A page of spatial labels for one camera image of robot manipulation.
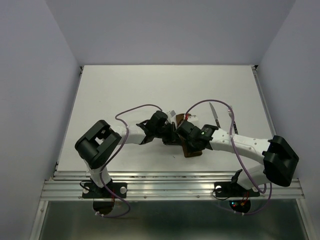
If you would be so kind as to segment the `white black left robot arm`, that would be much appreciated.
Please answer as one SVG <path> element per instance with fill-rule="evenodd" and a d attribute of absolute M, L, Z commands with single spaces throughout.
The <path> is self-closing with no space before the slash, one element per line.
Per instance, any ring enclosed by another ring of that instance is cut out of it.
<path fill-rule="evenodd" d="M 145 145 L 154 139 L 161 139 L 167 146 L 181 146 L 182 141 L 176 134 L 177 120 L 175 111 L 167 113 L 158 110 L 150 119 L 129 126 L 110 126 L 105 120 L 97 121 L 76 143 L 75 150 L 84 160 L 90 173 L 90 182 L 82 186 L 93 198 L 111 198 L 111 191 L 120 193 L 120 186 L 113 183 L 107 170 L 107 162 L 115 155 L 113 151 L 125 144 Z"/>

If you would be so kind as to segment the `silver knife dark handle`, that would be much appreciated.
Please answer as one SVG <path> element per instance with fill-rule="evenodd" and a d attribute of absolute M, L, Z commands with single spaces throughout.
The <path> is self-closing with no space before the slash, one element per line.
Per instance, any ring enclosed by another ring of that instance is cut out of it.
<path fill-rule="evenodd" d="M 212 111 L 213 118 L 215 120 L 216 126 L 218 128 L 221 128 L 221 125 L 220 125 L 220 122 L 219 122 L 219 118 L 218 118 L 218 114 L 217 114 L 217 112 L 216 112 L 216 110 L 215 110 L 215 108 L 214 108 L 214 106 L 213 106 L 213 104 L 211 102 L 209 102 L 209 106 L 210 106 L 210 109 Z"/>

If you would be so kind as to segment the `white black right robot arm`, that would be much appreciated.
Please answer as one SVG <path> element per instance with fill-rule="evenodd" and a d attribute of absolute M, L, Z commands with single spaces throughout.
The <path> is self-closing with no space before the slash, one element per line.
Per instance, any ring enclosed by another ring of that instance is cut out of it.
<path fill-rule="evenodd" d="M 181 122 L 176 133 L 194 150 L 236 155 L 241 170 L 230 182 L 231 192 L 235 195 L 268 183 L 289 187 L 299 162 L 292 147 L 278 135 L 271 139 L 232 135 L 217 126 L 205 124 L 199 128 L 186 120 Z"/>

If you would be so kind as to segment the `brown cloth napkin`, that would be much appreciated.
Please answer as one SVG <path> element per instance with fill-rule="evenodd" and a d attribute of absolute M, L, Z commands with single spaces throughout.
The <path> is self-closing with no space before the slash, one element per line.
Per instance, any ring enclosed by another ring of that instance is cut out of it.
<path fill-rule="evenodd" d="M 177 122 L 177 126 L 180 125 L 180 123 L 184 120 L 184 114 L 180 113 L 177 114 L 175 116 L 176 122 Z M 181 140 L 181 146 L 182 146 L 182 150 L 183 150 L 183 154 L 185 158 L 193 158 L 193 157 L 198 157 L 201 156 L 203 154 L 203 152 L 201 150 L 194 150 L 191 149 L 191 147 L 189 145 L 187 145 L 186 141 L 180 136 L 178 135 L 180 140 Z"/>

